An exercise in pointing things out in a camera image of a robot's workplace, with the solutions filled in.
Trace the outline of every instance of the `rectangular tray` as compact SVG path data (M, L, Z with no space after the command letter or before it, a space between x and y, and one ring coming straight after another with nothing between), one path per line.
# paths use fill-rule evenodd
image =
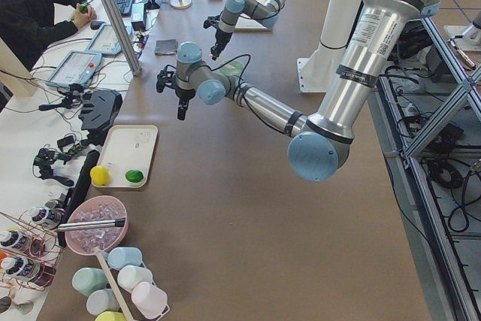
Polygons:
M149 177L150 163L159 130L151 125L117 125L108 132L97 165L108 169L109 184L98 188L139 188ZM137 169L144 174L139 183L127 181L125 174Z

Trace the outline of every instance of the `brown table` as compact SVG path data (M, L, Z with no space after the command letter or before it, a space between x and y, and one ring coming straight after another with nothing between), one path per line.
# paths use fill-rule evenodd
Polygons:
M306 114L319 95L298 91L296 59L317 48L328 0L288 0L272 33L238 33L224 60L250 53L245 79ZM332 178L310 183L289 167L289 139L224 100L156 93L156 75L173 56L154 56L155 40L196 41L205 59L214 30L202 29L222 1L165 4L141 57L118 123L154 124L159 141L141 191L91 189L128 208L122 245L139 247L177 320L427 320L401 216L371 115L362 110L351 156ZM92 320L71 287L94 257L67 250L39 320Z

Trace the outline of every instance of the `blue joint cap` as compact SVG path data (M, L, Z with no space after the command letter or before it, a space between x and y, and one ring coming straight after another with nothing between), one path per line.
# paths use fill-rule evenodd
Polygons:
M245 3L244 0L227 0L225 1L225 9L233 14L241 13Z
M225 88L217 79L208 79L197 87L197 95L205 104L213 105L225 97Z
M177 61L186 64L200 62L202 60L202 49L191 41L184 41L177 50Z
M265 26L267 29L271 29L274 27L274 25L277 23L277 20L279 19L279 15L274 15L275 13L272 12L269 15L266 16L267 19L264 19L262 21L262 25Z
M315 132L296 135L287 149L287 158L295 173L316 182L332 176L339 164L334 146Z
M436 3L436 4L428 5L427 7L424 7L421 11L421 18L432 17L439 11L440 6L441 6L441 3Z

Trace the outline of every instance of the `pink bowl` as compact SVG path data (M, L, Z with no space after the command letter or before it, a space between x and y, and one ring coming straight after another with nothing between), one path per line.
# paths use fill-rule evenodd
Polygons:
M129 219L126 207L118 198L111 195L99 195L87 199L70 215L68 223L112 220L123 217L126 219L123 227L66 232L65 240L68 248L79 255L91 256L96 250L105 252L112 250L126 236Z

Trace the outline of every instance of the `green object in hand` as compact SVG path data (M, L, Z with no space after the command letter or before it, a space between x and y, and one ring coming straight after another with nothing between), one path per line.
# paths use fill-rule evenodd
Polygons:
M80 4L79 6L79 9L80 9L80 12L82 14L85 14L87 12L87 7L89 6L89 3L82 3ZM74 20L75 19L75 13L72 14L72 17L70 20Z
M138 169L130 169L126 172L128 182L139 183L144 179L144 174Z

